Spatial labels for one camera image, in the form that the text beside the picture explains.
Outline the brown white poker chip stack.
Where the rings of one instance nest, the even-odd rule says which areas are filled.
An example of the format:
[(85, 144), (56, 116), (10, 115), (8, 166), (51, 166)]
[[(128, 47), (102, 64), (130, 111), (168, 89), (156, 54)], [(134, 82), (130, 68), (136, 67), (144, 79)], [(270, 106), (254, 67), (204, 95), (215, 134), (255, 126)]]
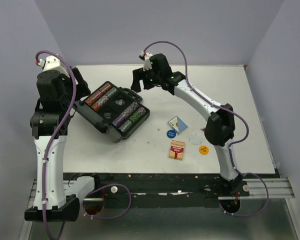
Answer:
[(98, 111), (103, 104), (109, 100), (107, 95), (103, 95), (99, 100), (97, 100), (91, 107), (93, 110)]

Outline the blue green poker chip stack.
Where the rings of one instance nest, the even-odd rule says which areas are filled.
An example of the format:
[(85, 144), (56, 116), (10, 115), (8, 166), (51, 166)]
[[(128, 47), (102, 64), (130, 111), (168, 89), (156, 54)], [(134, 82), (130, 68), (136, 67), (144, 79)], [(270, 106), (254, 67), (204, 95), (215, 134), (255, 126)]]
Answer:
[(105, 95), (111, 99), (116, 93), (117, 93), (117, 88), (113, 87), (111, 88), (108, 92), (105, 93)]

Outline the black poker chip case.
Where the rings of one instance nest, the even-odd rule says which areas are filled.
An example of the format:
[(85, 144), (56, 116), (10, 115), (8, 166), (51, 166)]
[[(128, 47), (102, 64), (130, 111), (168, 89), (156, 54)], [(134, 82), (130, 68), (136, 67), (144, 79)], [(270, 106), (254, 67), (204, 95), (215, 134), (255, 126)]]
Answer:
[[(95, 91), (99, 90), (100, 87), (107, 83), (111, 84), (112, 88), (117, 88), (117, 93), (105, 104), (103, 104), (99, 110), (95, 111), (94, 109), (92, 109), (92, 106), (86, 104), (85, 101)], [(134, 133), (134, 131), (148, 119), (148, 117), (150, 116), (150, 110), (142, 104), (142, 97), (140, 97), (133, 90), (117, 87), (110, 81), (104, 82), (100, 87), (94, 90), (89, 96), (77, 100), (74, 103), (73, 107), (79, 115), (81, 115), (85, 120), (93, 125), (100, 133), (107, 135), (113, 143), (119, 143), (122, 140), (128, 139)], [(122, 106), (117, 105), (115, 101), (119, 99), (123, 99), (125, 101), (125, 104)], [(132, 114), (127, 117), (127, 119), (125, 119), (118, 127), (115, 127), (112, 122), (133, 102), (137, 102), (138, 107), (132, 114), (134, 114), (140, 107), (145, 108), (146, 113), (136, 123), (134, 123), (128, 131), (121, 132), (119, 130), (119, 127), (122, 126), (123, 123), (126, 122)], [(104, 117), (105, 112), (112, 112), (112, 117), (110, 119), (106, 119)]]

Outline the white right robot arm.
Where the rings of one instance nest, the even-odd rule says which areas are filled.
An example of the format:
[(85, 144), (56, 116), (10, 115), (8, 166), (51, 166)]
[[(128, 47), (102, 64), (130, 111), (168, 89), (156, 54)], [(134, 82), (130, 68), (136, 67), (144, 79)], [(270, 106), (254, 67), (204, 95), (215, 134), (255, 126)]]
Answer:
[(133, 70), (131, 90), (139, 93), (141, 90), (161, 87), (184, 100), (206, 120), (204, 136), (214, 146), (217, 154), (222, 178), (220, 191), (226, 196), (233, 195), (243, 179), (235, 170), (233, 157), (228, 149), (236, 129), (233, 107), (208, 98), (190, 83), (186, 73), (172, 71), (164, 54), (142, 52), (139, 58), (143, 61), (143, 66)]

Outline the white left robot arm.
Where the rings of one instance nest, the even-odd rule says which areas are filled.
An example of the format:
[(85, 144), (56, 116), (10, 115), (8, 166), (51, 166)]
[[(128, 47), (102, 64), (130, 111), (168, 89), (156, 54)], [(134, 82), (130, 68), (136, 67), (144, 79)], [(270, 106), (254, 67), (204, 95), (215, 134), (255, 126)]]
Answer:
[(37, 153), (37, 185), (33, 206), (24, 213), (26, 221), (74, 222), (85, 196), (97, 197), (101, 185), (91, 176), (80, 176), (65, 187), (63, 158), (68, 135), (68, 110), (73, 82), (62, 69), (44, 70), (37, 76), (39, 92), (35, 112), (30, 119)]

